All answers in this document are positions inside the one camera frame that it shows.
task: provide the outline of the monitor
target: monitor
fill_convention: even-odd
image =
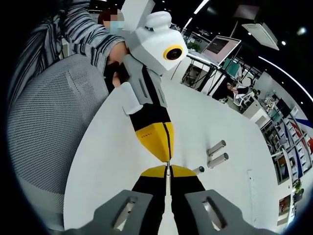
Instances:
[[[241,40],[238,39],[216,36],[203,53],[219,66],[240,42]]]
[[[291,109],[283,101],[283,99],[280,99],[278,101],[278,103],[276,104],[276,107],[279,109],[280,112],[282,112],[283,118],[286,118],[291,112]]]

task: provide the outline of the person's hand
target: person's hand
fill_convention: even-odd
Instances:
[[[108,65],[112,64],[114,62],[118,62],[119,64],[121,64],[123,62],[123,58],[125,55],[129,54],[129,50],[127,49],[126,45],[124,42],[120,42],[118,44],[116,44],[108,57]],[[114,87],[119,87],[121,85],[120,80],[118,78],[118,74],[115,72],[113,75],[113,80],[112,83],[114,85]]]

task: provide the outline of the office chair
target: office chair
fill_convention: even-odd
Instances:
[[[237,105],[237,106],[240,107],[240,106],[242,105],[242,102],[243,102],[243,103],[247,103],[247,102],[250,100],[250,97],[251,97],[252,95],[254,95],[254,92],[249,92],[249,93],[247,93],[247,94],[245,94],[245,95],[237,94],[237,95],[235,95],[235,97],[234,97],[233,103],[234,103],[235,105]]]
[[[7,137],[12,165],[28,201],[48,228],[64,230],[70,166],[108,94],[90,59],[75,54],[34,78],[10,110]]]

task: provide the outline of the potted plant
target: potted plant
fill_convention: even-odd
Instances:
[[[192,49],[192,50],[196,51],[196,52],[198,52],[200,50],[200,46],[198,44],[196,44],[196,43],[193,43],[193,42],[189,42],[187,44],[187,47],[189,49]]]
[[[297,180],[297,181],[295,182],[295,184],[294,184],[295,193],[299,193],[299,192],[300,192],[301,186],[302,186],[301,180]]]

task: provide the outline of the person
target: person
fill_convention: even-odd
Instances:
[[[238,94],[247,94],[249,87],[239,88],[234,80],[232,80],[228,73],[225,74],[226,78],[221,85],[214,92],[212,97],[216,100],[226,99],[228,96],[235,98]]]
[[[104,25],[110,33],[116,34],[124,27],[124,17],[119,9],[111,6],[99,14],[98,24]]]
[[[248,87],[238,88],[235,84],[231,83],[227,83],[227,89],[233,92],[233,94],[229,93],[232,98],[235,98],[238,94],[247,94],[249,91]]]
[[[8,110],[32,79],[60,60],[62,36],[74,53],[90,58],[90,63],[102,74],[107,65],[121,64],[124,55],[129,53],[123,37],[111,34],[91,18],[90,0],[60,2],[58,14],[39,22],[24,45],[8,87]],[[112,83],[115,87],[120,85],[117,73]]]

